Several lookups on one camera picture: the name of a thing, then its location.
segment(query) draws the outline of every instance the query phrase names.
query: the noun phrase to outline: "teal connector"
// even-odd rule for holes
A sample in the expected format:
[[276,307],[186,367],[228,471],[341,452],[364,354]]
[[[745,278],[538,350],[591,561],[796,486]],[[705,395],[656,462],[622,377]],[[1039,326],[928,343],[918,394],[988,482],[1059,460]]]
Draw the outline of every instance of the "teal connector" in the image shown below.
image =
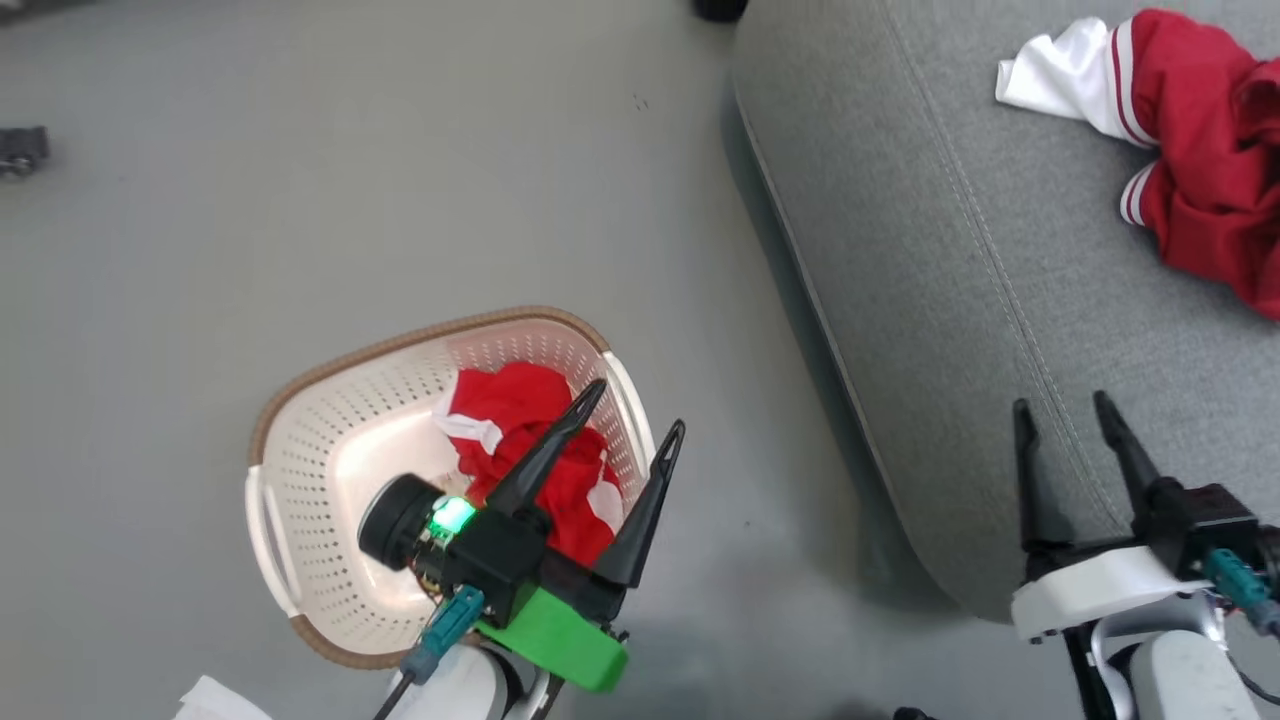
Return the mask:
[[1215,550],[1204,559],[1204,577],[1217,592],[1244,611],[1258,634],[1280,635],[1280,603],[1252,568],[1230,550]]
[[471,632],[484,615],[484,593],[463,585],[444,602],[431,624],[422,630],[417,647],[401,660],[401,673],[415,685],[425,684],[451,647]]

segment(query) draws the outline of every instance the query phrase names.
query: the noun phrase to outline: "gray sofa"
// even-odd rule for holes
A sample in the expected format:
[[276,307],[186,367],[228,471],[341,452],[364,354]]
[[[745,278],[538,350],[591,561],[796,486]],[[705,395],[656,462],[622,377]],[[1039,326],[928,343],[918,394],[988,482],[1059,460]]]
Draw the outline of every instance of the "gray sofa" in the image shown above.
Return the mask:
[[[1280,54],[1275,0],[1170,3]],[[1010,407],[1080,536],[1128,501],[1091,395],[1161,469],[1280,521],[1280,328],[1165,268],[1117,199],[1147,152],[997,105],[996,63],[1125,0],[753,0],[733,82],[782,224],[920,560],[1004,620],[1021,579]]]

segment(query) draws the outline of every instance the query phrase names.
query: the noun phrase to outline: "green led light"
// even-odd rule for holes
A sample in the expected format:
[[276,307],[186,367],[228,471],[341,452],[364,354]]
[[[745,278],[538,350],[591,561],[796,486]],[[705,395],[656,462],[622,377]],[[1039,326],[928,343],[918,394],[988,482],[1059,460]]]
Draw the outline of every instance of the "green led light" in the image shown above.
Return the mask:
[[476,514],[476,509],[461,497],[451,497],[444,501],[434,515],[431,515],[430,530],[433,536],[456,536]]

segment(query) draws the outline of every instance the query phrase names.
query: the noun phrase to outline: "white plastic basket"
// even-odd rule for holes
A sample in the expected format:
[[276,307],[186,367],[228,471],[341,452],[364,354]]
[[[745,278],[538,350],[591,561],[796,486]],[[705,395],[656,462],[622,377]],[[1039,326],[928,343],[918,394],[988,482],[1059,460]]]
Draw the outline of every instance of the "white plastic basket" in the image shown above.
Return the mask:
[[630,512],[654,455],[649,421],[604,338],[561,310],[520,307],[381,342],[300,377],[262,411],[244,483],[250,538],[275,602],[324,657],[392,667],[417,639],[435,607],[408,570],[360,552],[360,520],[403,473],[465,489],[431,407],[458,370],[516,360],[554,368],[575,395],[608,380],[590,424],[608,438]]

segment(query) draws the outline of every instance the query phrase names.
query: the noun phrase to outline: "wire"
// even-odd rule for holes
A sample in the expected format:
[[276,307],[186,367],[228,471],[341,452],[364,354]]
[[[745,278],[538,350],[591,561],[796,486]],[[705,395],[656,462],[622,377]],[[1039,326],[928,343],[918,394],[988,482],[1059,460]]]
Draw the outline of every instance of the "wire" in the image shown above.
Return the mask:
[[[1280,635],[1275,635],[1275,638],[1280,639]],[[1231,667],[1235,667],[1236,674],[1240,675],[1240,682],[1244,683],[1244,687],[1249,688],[1251,693],[1258,696],[1258,700],[1262,700],[1263,702],[1270,702],[1271,705],[1280,706],[1280,696],[1268,693],[1267,691],[1262,689],[1262,685],[1257,684],[1253,680],[1253,678],[1245,675],[1244,670],[1240,670],[1239,664],[1235,662],[1235,657],[1228,655],[1226,659],[1231,661]]]
[[384,702],[378,710],[378,715],[374,715],[374,720],[387,720],[387,716],[392,714],[392,710],[396,710],[396,703],[399,702],[399,698],[404,697],[404,691],[407,691],[412,684],[413,675],[406,673],[401,676],[401,682],[396,684],[396,689],[392,691],[392,694],[387,696],[387,702]]

